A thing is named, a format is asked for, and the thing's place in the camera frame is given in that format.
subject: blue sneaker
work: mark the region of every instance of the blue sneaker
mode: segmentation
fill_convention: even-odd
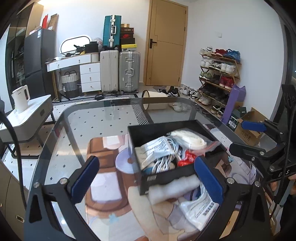
[[[239,51],[228,49],[226,54],[224,54],[224,57],[234,59],[234,60],[236,60],[236,62],[240,63],[240,52]]]

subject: blue gripper pad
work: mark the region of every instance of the blue gripper pad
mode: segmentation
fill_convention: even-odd
[[[194,170],[200,181],[205,186],[205,189],[209,193],[211,199],[221,205],[224,199],[223,188],[200,156],[198,156],[194,161]]]
[[[244,120],[241,123],[241,126],[244,130],[258,131],[258,132],[265,132],[266,131],[266,126],[264,123],[258,123],[258,122]]]
[[[87,166],[82,167],[83,171],[71,187],[71,201],[73,203],[80,203],[82,201],[86,191],[99,171],[99,159],[95,156],[91,156],[90,158],[91,160],[88,159],[86,161],[84,165]]]

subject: screw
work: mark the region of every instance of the screw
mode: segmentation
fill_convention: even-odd
[[[228,184],[234,184],[235,180],[232,177],[227,178],[227,183]]]
[[[37,188],[37,187],[39,187],[40,186],[40,183],[39,182],[35,182],[34,184],[33,184],[33,187],[34,188]]]
[[[63,178],[61,178],[61,179],[60,179],[60,181],[59,181],[59,182],[60,182],[60,184],[62,184],[62,185],[63,185],[63,184],[66,184],[66,183],[67,183],[67,181],[68,181],[68,179],[67,179],[67,178],[65,178],[65,177],[63,177]]]
[[[261,187],[261,183],[259,181],[256,181],[255,186],[259,188],[259,187]]]

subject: black cable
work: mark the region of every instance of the black cable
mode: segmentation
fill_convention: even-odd
[[[9,131],[9,134],[11,135],[11,138],[15,144],[15,150],[17,154],[17,167],[19,172],[19,182],[20,182],[20,194],[22,196],[22,202],[24,204],[25,210],[27,209],[27,203],[24,193],[24,184],[22,179],[22,159],[21,159],[21,153],[20,153],[20,145],[17,139],[17,135],[15,133],[15,130],[13,129],[11,123],[6,118],[5,114],[0,111],[0,123],[3,122],[3,124],[6,126],[7,130]]]
[[[296,105],[293,108],[292,115],[290,117],[290,127],[289,127],[289,137],[288,137],[288,146],[287,146],[287,152],[286,152],[286,158],[285,158],[285,163],[284,163],[284,168],[283,168],[283,174],[281,176],[281,182],[279,184],[279,190],[277,192],[277,195],[281,195],[281,190],[283,189],[283,184],[284,184],[284,179],[285,179],[285,173],[286,173],[286,168],[288,164],[288,154],[289,154],[289,149],[290,149],[290,143],[291,143],[291,134],[292,134],[292,126],[293,126],[293,120],[294,120],[294,115],[296,112]],[[274,214],[274,211],[276,210],[277,205],[279,204],[279,198],[277,198],[276,195],[276,200],[275,200],[275,206],[272,210],[272,213],[270,215],[270,218],[272,218],[272,215]]]

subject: silver suitcase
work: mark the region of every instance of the silver suitcase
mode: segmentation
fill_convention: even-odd
[[[140,79],[140,53],[126,51],[119,54],[119,90],[138,92]]]
[[[118,50],[100,53],[100,75],[103,92],[118,90]]]

